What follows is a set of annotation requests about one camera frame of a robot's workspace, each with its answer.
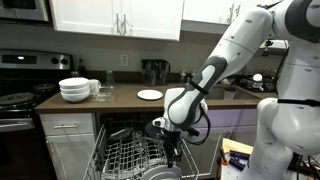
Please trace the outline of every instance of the backsplash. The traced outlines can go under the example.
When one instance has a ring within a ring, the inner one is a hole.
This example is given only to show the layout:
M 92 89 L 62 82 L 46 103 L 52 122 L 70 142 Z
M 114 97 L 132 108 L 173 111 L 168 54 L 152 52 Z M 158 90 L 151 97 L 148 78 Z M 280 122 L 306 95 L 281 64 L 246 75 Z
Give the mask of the backsplash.
M 209 56 L 221 35 L 181 32 L 179 42 L 96 36 L 56 32 L 53 27 L 0 24 L 0 48 L 32 49 L 62 52 L 73 55 L 75 65 L 79 58 L 87 70 L 139 72 L 141 59 L 165 59 L 172 72 L 186 69 L 192 72 Z M 129 56 L 129 65 L 120 65 L 120 54 Z M 281 56 L 261 57 L 259 50 L 248 67 L 277 69 Z

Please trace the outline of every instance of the wire dish rack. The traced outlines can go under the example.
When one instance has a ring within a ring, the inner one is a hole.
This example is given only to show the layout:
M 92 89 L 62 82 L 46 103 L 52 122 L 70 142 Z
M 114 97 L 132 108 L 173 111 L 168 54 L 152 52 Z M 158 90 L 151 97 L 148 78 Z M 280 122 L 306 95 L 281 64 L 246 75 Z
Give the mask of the wire dish rack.
M 102 126 L 83 180 L 140 180 L 148 170 L 166 164 L 161 140 L 143 137 L 143 149 L 139 149 L 134 139 L 110 143 Z M 182 171 L 179 179 L 198 179 L 198 167 L 185 141 L 182 144 L 183 156 L 177 164 Z

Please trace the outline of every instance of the oven door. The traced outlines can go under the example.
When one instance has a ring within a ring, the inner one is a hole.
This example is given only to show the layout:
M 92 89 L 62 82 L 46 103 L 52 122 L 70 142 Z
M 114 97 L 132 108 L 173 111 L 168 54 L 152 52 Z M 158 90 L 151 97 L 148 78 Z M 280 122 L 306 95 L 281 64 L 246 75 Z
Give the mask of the oven door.
M 0 119 L 0 179 L 53 179 L 31 118 Z
M 0 0 L 0 17 L 49 21 L 46 0 Z

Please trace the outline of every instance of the kettle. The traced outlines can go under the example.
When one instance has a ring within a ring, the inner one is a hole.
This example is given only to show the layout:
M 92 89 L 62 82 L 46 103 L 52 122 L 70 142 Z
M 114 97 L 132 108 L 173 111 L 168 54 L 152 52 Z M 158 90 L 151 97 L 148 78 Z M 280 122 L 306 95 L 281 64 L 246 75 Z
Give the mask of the kettle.
M 163 59 L 141 59 L 142 82 L 145 86 L 165 85 L 170 73 L 170 63 Z

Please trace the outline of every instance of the brown countertop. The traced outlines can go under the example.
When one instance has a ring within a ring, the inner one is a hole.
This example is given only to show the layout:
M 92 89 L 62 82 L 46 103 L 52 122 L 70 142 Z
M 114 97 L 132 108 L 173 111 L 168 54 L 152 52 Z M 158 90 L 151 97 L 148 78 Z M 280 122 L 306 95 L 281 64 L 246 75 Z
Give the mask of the brown countertop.
M 57 93 L 35 108 L 38 114 L 49 113 L 107 113 L 107 112 L 161 112 L 163 111 L 164 97 L 156 101 L 145 101 L 137 97 L 137 93 L 144 89 L 155 89 L 165 94 L 168 88 L 177 87 L 177 84 L 166 86 L 146 87 L 140 84 L 117 84 L 113 102 L 89 102 L 89 100 L 72 104 L 62 99 Z M 261 99 L 276 97 L 274 93 L 252 93 L 257 99 L 247 100 L 206 100 L 209 109 L 248 109 L 256 108 Z

